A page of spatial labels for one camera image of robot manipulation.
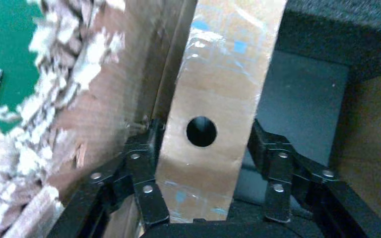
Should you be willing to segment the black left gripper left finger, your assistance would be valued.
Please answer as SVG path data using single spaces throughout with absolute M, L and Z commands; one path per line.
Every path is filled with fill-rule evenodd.
M 155 179 L 163 135 L 164 123 L 153 119 L 146 132 L 129 137 L 122 152 L 93 170 L 74 192 L 48 237 L 101 238 L 110 214 L 129 196 L 137 202 L 145 229 L 169 222 Z

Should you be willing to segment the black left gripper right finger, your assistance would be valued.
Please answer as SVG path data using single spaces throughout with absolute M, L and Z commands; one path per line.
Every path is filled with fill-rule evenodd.
M 381 238 L 381 219 L 367 203 L 328 167 L 299 154 L 286 137 L 254 120 L 247 147 L 267 181 L 267 219 L 290 222 L 294 198 L 327 238 Z

